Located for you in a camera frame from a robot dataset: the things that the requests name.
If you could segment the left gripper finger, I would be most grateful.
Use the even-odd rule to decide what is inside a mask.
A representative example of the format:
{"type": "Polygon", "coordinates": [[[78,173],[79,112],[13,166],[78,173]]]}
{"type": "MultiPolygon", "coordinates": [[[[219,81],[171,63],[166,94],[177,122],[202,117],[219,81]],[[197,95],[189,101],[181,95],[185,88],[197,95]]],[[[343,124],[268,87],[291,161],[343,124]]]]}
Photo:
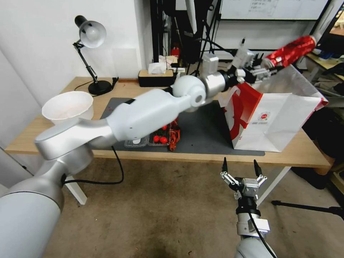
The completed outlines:
{"type": "Polygon", "coordinates": [[[271,71],[254,71],[255,81],[267,80],[271,74],[271,71]]]}
{"type": "Polygon", "coordinates": [[[275,65],[273,63],[264,63],[261,64],[259,67],[254,67],[252,70],[252,74],[276,74],[279,70],[281,70],[280,65],[275,65]]]}

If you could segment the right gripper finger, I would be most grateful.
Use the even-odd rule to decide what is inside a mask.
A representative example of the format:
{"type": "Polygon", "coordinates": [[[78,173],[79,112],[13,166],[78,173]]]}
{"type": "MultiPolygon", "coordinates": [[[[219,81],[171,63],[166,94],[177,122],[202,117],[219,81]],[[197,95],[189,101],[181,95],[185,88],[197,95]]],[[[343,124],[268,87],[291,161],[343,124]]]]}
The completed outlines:
{"type": "Polygon", "coordinates": [[[241,178],[229,174],[226,157],[224,157],[220,176],[232,190],[241,190],[241,178]]]}
{"type": "Polygon", "coordinates": [[[257,180],[258,186],[261,186],[267,180],[267,176],[263,175],[262,169],[255,159],[254,159],[254,171],[257,176],[256,180],[257,180]]]}

